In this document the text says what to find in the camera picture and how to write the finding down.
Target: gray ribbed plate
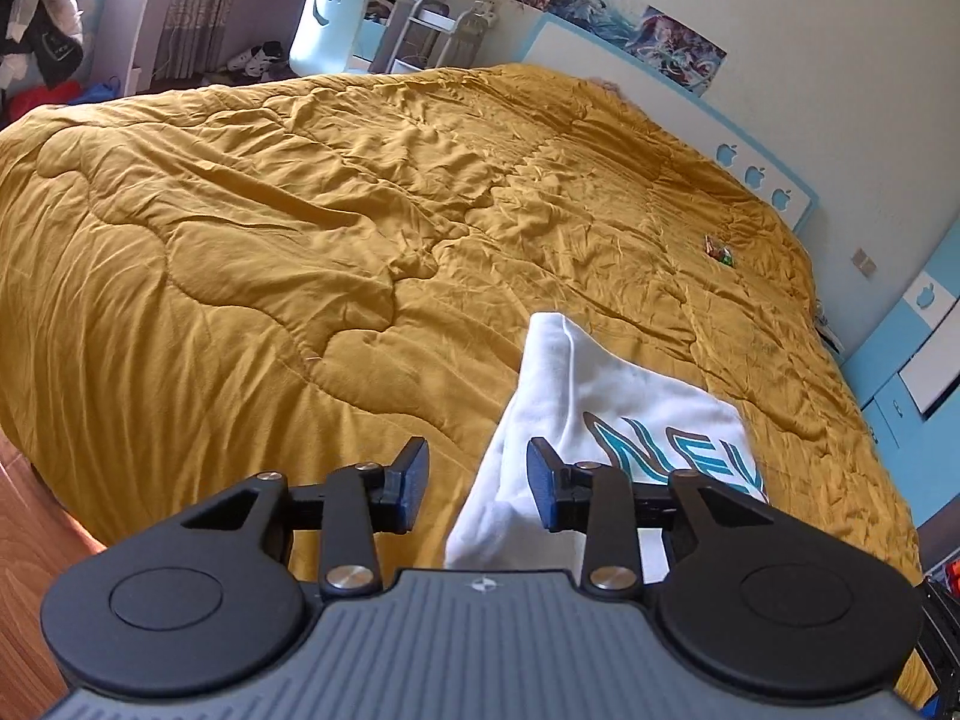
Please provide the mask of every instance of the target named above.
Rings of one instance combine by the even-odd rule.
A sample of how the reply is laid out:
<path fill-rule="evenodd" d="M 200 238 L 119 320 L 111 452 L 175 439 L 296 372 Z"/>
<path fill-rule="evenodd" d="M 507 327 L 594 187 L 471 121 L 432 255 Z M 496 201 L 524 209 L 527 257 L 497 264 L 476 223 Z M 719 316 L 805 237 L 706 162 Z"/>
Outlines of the gray ribbed plate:
<path fill-rule="evenodd" d="M 835 707 L 751 702 L 670 656 L 631 605 L 568 575 L 414 571 L 387 593 L 330 605 L 276 669 L 221 694 L 133 704 L 86 690 L 52 720 L 610 720 L 916 717 L 893 693 Z"/>

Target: red bag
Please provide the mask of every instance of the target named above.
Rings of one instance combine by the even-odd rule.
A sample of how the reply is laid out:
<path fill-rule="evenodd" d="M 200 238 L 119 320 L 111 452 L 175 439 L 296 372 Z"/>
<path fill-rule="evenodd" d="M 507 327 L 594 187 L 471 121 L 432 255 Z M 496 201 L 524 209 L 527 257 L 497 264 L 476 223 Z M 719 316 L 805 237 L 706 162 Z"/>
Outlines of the red bag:
<path fill-rule="evenodd" d="M 955 597 L 960 598 L 960 560 L 948 563 L 944 573 L 947 574 L 947 588 Z"/>
<path fill-rule="evenodd" d="M 14 98 L 11 98 L 7 105 L 7 114 L 11 122 L 15 122 L 24 114 L 32 111 L 40 105 L 66 105 L 70 100 L 75 100 L 83 93 L 83 87 L 77 81 L 64 81 L 53 89 L 47 89 L 45 86 L 35 86 L 26 92 L 21 92 Z"/>

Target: apple-shaped cutout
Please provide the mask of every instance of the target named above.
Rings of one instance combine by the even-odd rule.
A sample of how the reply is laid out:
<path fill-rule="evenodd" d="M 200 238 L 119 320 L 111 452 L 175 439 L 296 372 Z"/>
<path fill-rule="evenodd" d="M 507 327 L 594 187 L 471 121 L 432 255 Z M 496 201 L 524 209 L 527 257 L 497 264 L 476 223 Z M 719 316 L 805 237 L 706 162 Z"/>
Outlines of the apple-shaped cutout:
<path fill-rule="evenodd" d="M 750 165 L 750 167 L 747 167 L 747 172 L 743 175 L 743 183 L 751 189 L 760 189 L 760 184 L 763 183 L 763 170 L 763 167 Z"/>
<path fill-rule="evenodd" d="M 923 311 L 923 309 L 932 306 L 933 298 L 933 282 L 931 281 L 923 290 L 920 290 L 920 294 L 917 295 L 917 305 L 920 306 L 920 310 Z"/>
<path fill-rule="evenodd" d="M 736 143 L 733 146 L 729 143 L 720 143 L 720 146 L 717 146 L 717 162 L 724 167 L 729 167 L 733 165 L 734 159 L 736 159 Z"/>
<path fill-rule="evenodd" d="M 774 189 L 774 194 L 771 195 L 770 201 L 774 204 L 776 210 L 786 211 L 787 205 L 790 204 L 790 190 Z"/>

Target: light blue chair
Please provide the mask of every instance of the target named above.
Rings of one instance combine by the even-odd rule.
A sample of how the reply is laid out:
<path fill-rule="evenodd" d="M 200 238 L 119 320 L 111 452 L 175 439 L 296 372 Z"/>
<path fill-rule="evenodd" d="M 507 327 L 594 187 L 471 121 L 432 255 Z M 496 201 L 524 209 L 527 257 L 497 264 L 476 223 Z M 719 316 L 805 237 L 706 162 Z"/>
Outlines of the light blue chair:
<path fill-rule="evenodd" d="M 345 73 L 366 13 L 367 0 L 306 0 L 290 69 L 298 76 Z"/>

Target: clothes pile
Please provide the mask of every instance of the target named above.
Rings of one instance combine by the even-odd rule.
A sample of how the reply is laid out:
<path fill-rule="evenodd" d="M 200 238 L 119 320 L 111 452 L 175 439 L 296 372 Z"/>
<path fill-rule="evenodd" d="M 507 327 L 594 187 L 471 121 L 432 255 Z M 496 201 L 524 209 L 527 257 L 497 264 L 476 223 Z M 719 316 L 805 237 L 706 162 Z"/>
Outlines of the clothes pile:
<path fill-rule="evenodd" d="M 77 71 L 83 28 L 76 0 L 0 0 L 0 90 L 27 74 L 30 55 L 49 89 Z"/>

